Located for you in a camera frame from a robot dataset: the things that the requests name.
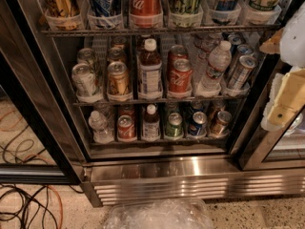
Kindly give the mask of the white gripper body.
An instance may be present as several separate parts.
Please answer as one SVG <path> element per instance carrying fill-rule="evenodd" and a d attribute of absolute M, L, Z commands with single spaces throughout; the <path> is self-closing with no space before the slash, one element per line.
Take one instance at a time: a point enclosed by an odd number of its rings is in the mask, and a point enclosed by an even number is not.
<path fill-rule="evenodd" d="M 283 62 L 305 68 L 305 2 L 287 22 L 279 48 Z"/>

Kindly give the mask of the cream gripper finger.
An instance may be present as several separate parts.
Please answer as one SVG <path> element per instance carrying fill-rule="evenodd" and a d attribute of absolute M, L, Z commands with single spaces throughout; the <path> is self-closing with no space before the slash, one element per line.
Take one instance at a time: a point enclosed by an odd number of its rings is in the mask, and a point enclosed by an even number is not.
<path fill-rule="evenodd" d="M 260 125 L 266 131 L 278 131 L 288 124 L 304 105 L 305 69 L 291 68 L 288 73 L 277 73 Z"/>
<path fill-rule="evenodd" d="M 259 50 L 266 54 L 280 54 L 279 45 L 282 33 L 282 29 L 278 30 L 271 38 L 262 43 Z"/>

